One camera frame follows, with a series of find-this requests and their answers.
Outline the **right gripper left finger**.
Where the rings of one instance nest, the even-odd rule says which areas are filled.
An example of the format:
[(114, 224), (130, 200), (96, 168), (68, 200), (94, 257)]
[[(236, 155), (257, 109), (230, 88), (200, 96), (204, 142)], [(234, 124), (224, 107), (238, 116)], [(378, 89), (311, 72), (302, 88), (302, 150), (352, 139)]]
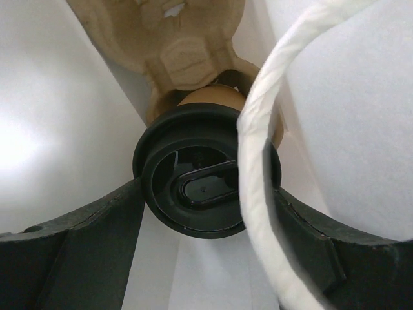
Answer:
[(120, 309), (144, 211), (140, 179), (1, 235), (2, 309)]

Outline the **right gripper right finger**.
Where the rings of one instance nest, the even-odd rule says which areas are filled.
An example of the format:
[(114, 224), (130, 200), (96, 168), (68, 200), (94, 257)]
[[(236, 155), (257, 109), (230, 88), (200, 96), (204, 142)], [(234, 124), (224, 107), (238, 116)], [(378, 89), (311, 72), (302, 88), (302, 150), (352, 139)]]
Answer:
[(412, 309), (412, 241), (360, 231), (272, 192), (272, 225), (310, 288), (335, 309)]

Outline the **light blue paper bag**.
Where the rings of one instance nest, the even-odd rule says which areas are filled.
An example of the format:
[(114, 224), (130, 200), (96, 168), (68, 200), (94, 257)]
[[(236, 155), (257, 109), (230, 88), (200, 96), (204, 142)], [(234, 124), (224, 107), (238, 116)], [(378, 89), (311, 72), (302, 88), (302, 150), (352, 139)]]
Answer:
[[(131, 180), (148, 98), (64, 1), (2, 1), (1, 231)], [(412, 2), (378, 1), (317, 38), (278, 100), (283, 187), (351, 227), (411, 239)], [(124, 309), (277, 307), (245, 232), (200, 240), (144, 214)]]

